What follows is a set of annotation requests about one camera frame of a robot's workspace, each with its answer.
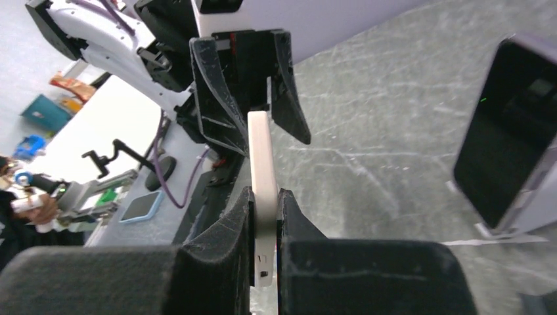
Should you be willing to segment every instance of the white table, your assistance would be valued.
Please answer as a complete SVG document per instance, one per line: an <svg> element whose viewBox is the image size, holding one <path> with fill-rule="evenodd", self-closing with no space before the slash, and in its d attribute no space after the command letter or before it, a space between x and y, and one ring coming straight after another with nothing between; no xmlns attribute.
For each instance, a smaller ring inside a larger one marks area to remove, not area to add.
<svg viewBox="0 0 557 315"><path fill-rule="evenodd" d="M30 170L55 179L93 180L100 172L91 159L81 158L83 153L94 150L100 156L111 157L112 141L118 138L143 155L154 138L159 116L157 104L112 76L52 139L46 156L31 163ZM103 180L136 166L133 158L120 154L108 165L110 174Z"/></svg>

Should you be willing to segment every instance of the black phone mount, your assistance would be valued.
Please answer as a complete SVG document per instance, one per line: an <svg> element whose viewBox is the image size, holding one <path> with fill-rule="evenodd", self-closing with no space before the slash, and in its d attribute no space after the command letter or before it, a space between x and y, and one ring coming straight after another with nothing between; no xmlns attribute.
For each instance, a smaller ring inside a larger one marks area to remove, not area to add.
<svg viewBox="0 0 557 315"><path fill-rule="evenodd" d="M98 179L101 179L109 174L106 166L110 164L110 162L117 159L120 151L123 151L127 155L138 161L141 166L145 166L146 168L151 170L151 173L149 173L149 175L145 179L145 188L147 188L147 190L149 190L150 192L153 192L160 188L161 184L158 180L158 177L156 176L155 166L151 161L139 155L136 151L134 151L118 139L114 139L114 141L112 141L112 144L114 145L114 155L111 158L108 158L107 156L99 156L94 150L88 151L81 155L82 158L91 158L95 166L97 166L97 169L99 169L100 171L100 175L97 177ZM153 158L158 159L157 152L155 152ZM170 175L172 175L172 172L174 172L174 168L176 168L176 159L171 156L166 156L159 161L159 164L163 174L163 179L168 180Z"/></svg>

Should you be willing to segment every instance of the white device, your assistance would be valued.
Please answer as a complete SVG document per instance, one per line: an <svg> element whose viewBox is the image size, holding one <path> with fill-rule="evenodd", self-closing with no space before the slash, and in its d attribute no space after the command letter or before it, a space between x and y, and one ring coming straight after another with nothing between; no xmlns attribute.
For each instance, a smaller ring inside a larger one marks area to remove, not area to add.
<svg viewBox="0 0 557 315"><path fill-rule="evenodd" d="M32 195L29 198L17 199L11 202L12 208L15 213L22 213L44 205L39 195ZM35 229L39 233L48 233L54 228L54 223L51 221L47 224L35 225Z"/></svg>
<svg viewBox="0 0 557 315"><path fill-rule="evenodd" d="M248 113L248 136L255 197L255 286L265 287L273 281L279 208L279 189L267 112Z"/></svg>
<svg viewBox="0 0 557 315"><path fill-rule="evenodd" d="M211 36L213 33L241 31L252 29L250 16L241 6L234 13L225 14L202 14L196 4L196 0L191 0L195 22L200 37Z"/></svg>

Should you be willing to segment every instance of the gray floor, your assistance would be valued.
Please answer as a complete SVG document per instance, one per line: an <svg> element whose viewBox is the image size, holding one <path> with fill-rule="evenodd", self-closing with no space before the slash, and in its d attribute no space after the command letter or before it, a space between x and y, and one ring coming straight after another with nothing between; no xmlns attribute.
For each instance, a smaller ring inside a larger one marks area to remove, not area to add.
<svg viewBox="0 0 557 315"><path fill-rule="evenodd" d="M279 184L327 236L450 242L486 315L523 314L518 292L557 289L556 225L533 243L462 245L481 239L479 217L446 184L497 45L520 30L555 35L557 2L402 14L295 67L310 146L273 132ZM276 312L276 289L253 296L254 310Z"/></svg>
<svg viewBox="0 0 557 315"><path fill-rule="evenodd" d="M22 1L4 1L0 16L0 153L11 154L24 136L44 133L19 115L38 94L56 98L48 84L69 63L39 33Z"/></svg>

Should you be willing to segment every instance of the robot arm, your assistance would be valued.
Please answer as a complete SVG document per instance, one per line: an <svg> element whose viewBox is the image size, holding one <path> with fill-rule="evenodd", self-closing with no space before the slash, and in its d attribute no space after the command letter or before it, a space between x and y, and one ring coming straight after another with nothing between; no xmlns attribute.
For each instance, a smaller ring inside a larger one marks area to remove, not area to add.
<svg viewBox="0 0 557 315"><path fill-rule="evenodd" d="M155 83L147 72L138 51L149 47L155 37L145 23L117 12L122 20L133 27L128 33L104 12L97 2L87 1L88 6L74 2L53 1L45 11L55 26L74 44L79 44L81 58L87 63L116 75L157 103L172 120L176 118L174 107L182 105L190 97L190 91L175 92Z"/></svg>
<svg viewBox="0 0 557 315"><path fill-rule="evenodd" d="M140 0L136 13L156 38L143 48L154 58L145 58L141 44L133 41L123 52L103 49L130 56L132 47L139 48L148 74L168 90L180 93L193 81L196 127L214 146L251 157L253 188L245 187L216 224L181 246L27 251L0 277L0 296L10 297L0 299L0 308L35 314L50 303L64 314L76 307L91 314L107 309L115 314L249 314L250 286L271 283L276 242L279 314L477 314L460 265L443 245L330 240L303 215L292 192L277 193L263 111L270 107L275 123L298 140L309 143L311 137L292 75L290 34L247 30L240 5L241 0ZM90 37L86 42L67 38L42 10L35 10L35 21L50 19L39 29L55 47L66 47L59 49L62 53L81 58L82 51L95 46ZM195 35L188 33L191 24ZM87 285L76 287L76 279ZM43 289L41 295L10 295L14 289L34 292L52 283L56 290ZM129 289L138 284L140 291ZM68 300L68 292L76 290L80 299ZM111 294L118 296L107 299Z"/></svg>
<svg viewBox="0 0 557 315"><path fill-rule="evenodd" d="M101 193L116 189L123 185L129 184L137 178L136 170L124 172L109 180L99 182L91 180L86 183L66 182L63 180L51 180L42 174L33 174L25 169L25 167L17 169L13 173L13 182L24 188L38 188L43 192L56 199L58 207L61 211L57 218L59 222L70 224L72 222L83 222L95 220L106 215L118 208L114 202L100 206L86 207L89 198L99 196ZM38 194L30 194L26 198L16 199L11 202L11 206L15 213L25 212L31 209L41 207L43 202ZM47 233L54 227L54 222L35 226L37 232Z"/></svg>

